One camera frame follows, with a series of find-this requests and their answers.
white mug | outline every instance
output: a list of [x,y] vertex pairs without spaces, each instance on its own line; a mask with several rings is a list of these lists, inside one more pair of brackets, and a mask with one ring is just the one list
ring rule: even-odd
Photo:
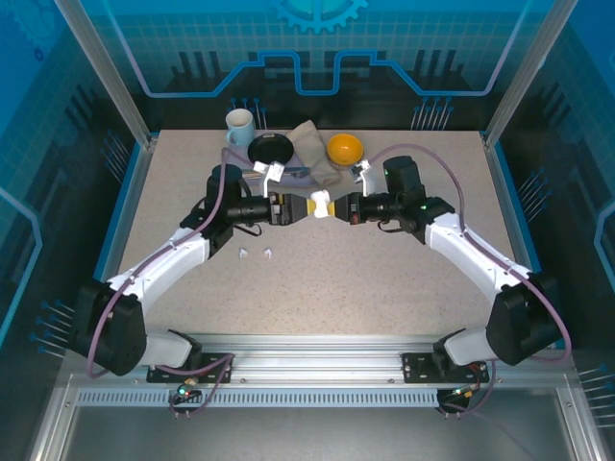
[[254,115],[247,109],[227,113],[227,142],[234,146],[248,146],[254,139]]

gear logo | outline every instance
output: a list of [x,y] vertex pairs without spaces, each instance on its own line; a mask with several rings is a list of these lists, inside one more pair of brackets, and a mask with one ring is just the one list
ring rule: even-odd
[[44,49],[56,31],[56,16],[51,0],[4,0],[6,12],[37,49]]
[[286,19],[289,27],[299,26],[301,32],[323,29],[333,32],[346,27],[349,18],[357,19],[358,9],[367,7],[366,0],[273,0],[271,6],[279,19]]

work table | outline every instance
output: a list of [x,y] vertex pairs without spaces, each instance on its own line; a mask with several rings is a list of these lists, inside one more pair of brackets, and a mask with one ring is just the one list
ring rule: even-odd
[[[338,132],[321,132],[325,141]],[[504,218],[476,132],[349,132],[370,158],[411,142],[435,151],[463,187],[466,222],[512,256]],[[223,131],[162,131],[153,154],[121,270],[158,248],[205,194],[211,169],[226,145]],[[455,187],[435,161],[412,156],[429,196],[458,207]],[[374,165],[381,171],[381,161]],[[360,185],[349,172],[331,188],[336,197]],[[383,174],[380,190],[384,191]],[[318,188],[293,191],[308,196]],[[188,333],[448,334],[484,325],[491,306],[446,258],[405,233],[386,234],[376,223],[349,226],[313,216],[290,227],[263,225],[255,238],[236,231],[211,260],[164,293],[146,318],[148,328]],[[247,257],[240,259],[239,250]],[[263,251],[270,249],[271,259]]]

ventilation slot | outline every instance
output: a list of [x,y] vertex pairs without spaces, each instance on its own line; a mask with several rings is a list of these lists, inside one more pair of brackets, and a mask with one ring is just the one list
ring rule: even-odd
[[[178,407],[200,405],[204,395]],[[171,389],[81,389],[79,406],[166,407]],[[436,391],[431,389],[349,390],[349,389],[220,389],[212,407],[435,407]]]

yellow object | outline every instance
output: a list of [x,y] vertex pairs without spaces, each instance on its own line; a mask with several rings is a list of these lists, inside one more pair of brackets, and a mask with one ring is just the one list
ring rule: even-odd
[[[307,199],[307,215],[309,216],[316,209],[316,202],[313,200]],[[335,203],[331,202],[327,205],[327,211],[330,216],[335,216]]]
[[336,165],[352,166],[363,158],[363,144],[351,134],[336,134],[327,143],[327,155]]

